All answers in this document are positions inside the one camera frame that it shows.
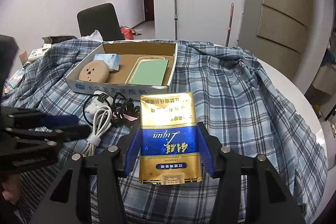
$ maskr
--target white velcro strap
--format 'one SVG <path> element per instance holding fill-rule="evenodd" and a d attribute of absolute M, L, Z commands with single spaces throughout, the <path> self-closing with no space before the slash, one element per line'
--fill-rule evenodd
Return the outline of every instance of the white velcro strap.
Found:
<path fill-rule="evenodd" d="M 95 147 L 97 147 L 100 144 L 101 139 L 99 137 L 97 137 L 96 135 L 91 133 L 90 136 L 87 139 L 87 142 L 92 143 Z"/>

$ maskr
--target metal pole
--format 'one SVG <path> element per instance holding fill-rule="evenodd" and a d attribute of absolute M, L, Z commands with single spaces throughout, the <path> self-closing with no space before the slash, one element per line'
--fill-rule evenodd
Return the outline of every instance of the metal pole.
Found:
<path fill-rule="evenodd" d="M 174 0 L 175 3 L 175 15 L 174 15 L 174 20 L 175 20 L 175 40 L 177 40 L 177 4 L 176 0 Z"/>
<path fill-rule="evenodd" d="M 225 47 L 227 47 L 229 45 L 229 39 L 230 39 L 230 33 L 231 33 L 231 25 L 232 25 L 232 17 L 233 17 L 233 8 L 234 8 L 234 5 L 232 3 L 231 4 L 231 12 L 230 12 L 230 23 L 229 23 L 229 27 L 227 29 L 227 37 L 226 37 Z"/>

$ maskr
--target human hand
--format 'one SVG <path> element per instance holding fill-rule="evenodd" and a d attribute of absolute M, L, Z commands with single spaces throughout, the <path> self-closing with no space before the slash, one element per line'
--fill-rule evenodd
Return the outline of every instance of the human hand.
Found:
<path fill-rule="evenodd" d="M 4 199 L 15 205 L 21 195 L 20 174 L 6 177 L 6 180 L 1 182 L 1 186 Z"/>

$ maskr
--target striped fabric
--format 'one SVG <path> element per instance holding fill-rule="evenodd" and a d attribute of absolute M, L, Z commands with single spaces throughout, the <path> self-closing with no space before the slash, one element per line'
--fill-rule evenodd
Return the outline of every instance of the striped fabric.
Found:
<path fill-rule="evenodd" d="M 272 85 L 256 58 L 241 48 L 218 47 L 206 42 L 179 43 L 172 90 L 193 92 L 197 121 L 204 122 L 209 133 L 218 137 L 223 145 L 250 157 L 265 154 L 298 204 L 306 204 L 305 219 L 309 223 L 321 200 L 328 168 L 323 148 L 315 142 L 315 136 L 296 114 L 293 104 Z M 76 39 L 53 46 L 28 67 L 21 85 L 4 96 L 3 105 L 37 108 L 52 115 L 74 114 L 85 123 L 82 106 L 87 95 L 71 91 L 64 77 L 99 45 Z M 116 144 L 120 136 L 128 132 L 127 127 L 111 129 L 96 152 Z M 85 140 L 66 143 L 59 163 L 22 174 L 18 210 L 26 223 L 66 160 L 82 151 L 85 145 Z M 120 179 L 130 223 L 209 221 L 218 179 L 211 179 L 203 171 L 200 183 L 142 185 L 138 172 L 137 160 L 131 175 Z M 245 177 L 241 177 L 241 181 L 239 220 L 243 221 L 247 183 Z M 93 177 L 93 223 L 99 223 L 96 186 Z"/>

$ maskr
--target silver bolt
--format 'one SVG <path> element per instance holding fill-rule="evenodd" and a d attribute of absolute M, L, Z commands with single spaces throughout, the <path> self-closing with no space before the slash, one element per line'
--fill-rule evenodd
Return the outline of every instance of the silver bolt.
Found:
<path fill-rule="evenodd" d="M 257 156 L 257 159 L 260 160 L 260 161 L 265 161 L 265 160 L 266 160 L 266 156 L 263 155 L 263 154 L 259 154 L 259 155 Z"/>
<path fill-rule="evenodd" d="M 108 148 L 108 151 L 110 151 L 110 152 L 116 152 L 117 150 L 118 150 L 118 146 L 116 146 L 116 145 L 111 145 Z"/>
<path fill-rule="evenodd" d="M 71 157 L 73 160 L 79 160 L 81 158 L 81 155 L 80 154 L 73 154 L 72 157 Z"/>
<path fill-rule="evenodd" d="M 54 141 L 47 141 L 47 145 L 55 146 L 57 143 Z"/>
<path fill-rule="evenodd" d="M 230 147 L 228 145 L 226 146 L 222 146 L 220 148 L 220 150 L 223 152 L 223 153 L 229 153 L 231 151 Z"/>

